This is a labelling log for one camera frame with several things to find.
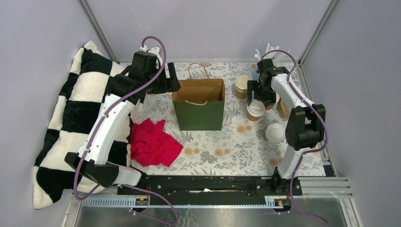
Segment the white lid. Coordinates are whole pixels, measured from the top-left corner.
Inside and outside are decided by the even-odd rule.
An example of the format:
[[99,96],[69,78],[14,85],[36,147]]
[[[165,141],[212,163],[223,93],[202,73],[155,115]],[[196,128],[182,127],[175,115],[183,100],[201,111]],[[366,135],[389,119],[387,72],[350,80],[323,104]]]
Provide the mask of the white lid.
[[239,89],[239,90],[248,90],[248,80],[250,80],[251,78],[247,77],[247,76],[240,76],[237,79],[235,79],[235,86]]
[[266,112],[263,102],[256,99],[252,100],[251,104],[247,107],[248,113],[254,117],[261,117]]
[[277,123],[270,124],[266,128],[265,135],[269,142],[280,143],[285,137],[284,128]]

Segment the shopping bag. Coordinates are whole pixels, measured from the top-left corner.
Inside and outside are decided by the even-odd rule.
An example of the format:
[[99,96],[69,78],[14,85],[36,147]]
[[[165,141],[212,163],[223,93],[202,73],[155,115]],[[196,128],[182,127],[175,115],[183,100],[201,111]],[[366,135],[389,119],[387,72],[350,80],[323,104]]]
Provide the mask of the shopping bag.
[[[199,64],[207,79],[192,79],[190,66]],[[223,124],[226,87],[223,79],[211,79],[200,63],[188,66],[190,79],[178,80],[180,90],[173,92],[173,105],[182,131],[219,131]]]

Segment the black and white pillow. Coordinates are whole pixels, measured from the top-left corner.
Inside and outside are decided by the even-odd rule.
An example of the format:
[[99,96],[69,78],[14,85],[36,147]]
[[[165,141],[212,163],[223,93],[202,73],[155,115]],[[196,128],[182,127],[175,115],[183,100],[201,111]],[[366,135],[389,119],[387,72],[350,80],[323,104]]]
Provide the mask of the black and white pillow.
[[[74,57],[67,81],[59,93],[34,166],[34,208],[40,209],[57,202],[64,189],[71,189],[75,171],[65,161],[67,152],[77,152],[88,137],[105,100],[110,78],[124,68],[106,59],[89,41]],[[126,117],[110,149],[108,161],[131,164],[131,128],[143,100]],[[78,191],[89,192],[96,183],[79,177]]]

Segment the red cloth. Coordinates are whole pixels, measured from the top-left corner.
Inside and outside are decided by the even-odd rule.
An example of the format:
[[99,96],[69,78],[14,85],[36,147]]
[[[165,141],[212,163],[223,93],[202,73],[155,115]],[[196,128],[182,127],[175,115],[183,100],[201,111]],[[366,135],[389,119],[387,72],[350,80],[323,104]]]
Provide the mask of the red cloth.
[[163,132],[165,120],[156,125],[148,118],[141,124],[134,124],[131,135],[131,159],[143,166],[159,165],[169,167],[178,157],[183,146],[169,134]]

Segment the floral tablecloth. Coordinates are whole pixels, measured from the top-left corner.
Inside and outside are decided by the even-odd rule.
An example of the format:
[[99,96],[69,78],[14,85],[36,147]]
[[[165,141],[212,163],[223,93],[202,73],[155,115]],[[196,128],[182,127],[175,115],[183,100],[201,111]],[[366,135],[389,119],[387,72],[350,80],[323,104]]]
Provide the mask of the floral tablecloth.
[[[235,79],[242,75],[251,77],[255,64],[250,63],[203,63],[212,78],[223,78],[226,85],[226,102],[223,129],[221,131],[180,131],[171,94],[148,95],[137,123],[147,118],[153,122],[166,120],[165,132],[180,142],[184,149],[170,167],[164,165],[142,167],[132,160],[133,167],[149,175],[272,175],[284,156],[287,143],[267,141],[264,131],[269,124],[280,123],[284,128],[287,120],[280,116],[277,104],[266,111],[257,122],[246,117],[246,100],[234,96]],[[189,63],[175,63],[178,79],[189,79]],[[281,63],[288,69],[290,63]],[[205,78],[203,68],[191,66],[196,79]],[[299,175],[324,176],[319,153],[308,154],[300,166]]]

